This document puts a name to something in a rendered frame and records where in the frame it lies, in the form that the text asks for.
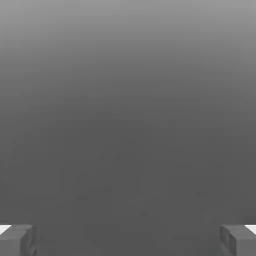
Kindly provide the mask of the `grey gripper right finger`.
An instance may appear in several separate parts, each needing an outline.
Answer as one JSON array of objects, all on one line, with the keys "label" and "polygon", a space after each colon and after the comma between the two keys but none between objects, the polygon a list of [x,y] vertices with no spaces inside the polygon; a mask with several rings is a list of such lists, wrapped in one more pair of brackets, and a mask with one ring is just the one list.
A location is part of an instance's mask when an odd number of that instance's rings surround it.
[{"label": "grey gripper right finger", "polygon": [[221,256],[256,256],[256,224],[221,225]]}]

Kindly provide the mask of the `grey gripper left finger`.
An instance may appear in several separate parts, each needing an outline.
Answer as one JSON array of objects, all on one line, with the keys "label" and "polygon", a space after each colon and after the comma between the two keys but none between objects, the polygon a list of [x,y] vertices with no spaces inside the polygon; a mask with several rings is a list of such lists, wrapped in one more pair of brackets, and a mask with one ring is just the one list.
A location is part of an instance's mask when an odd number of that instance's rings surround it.
[{"label": "grey gripper left finger", "polygon": [[38,256],[37,229],[13,224],[0,234],[0,256]]}]

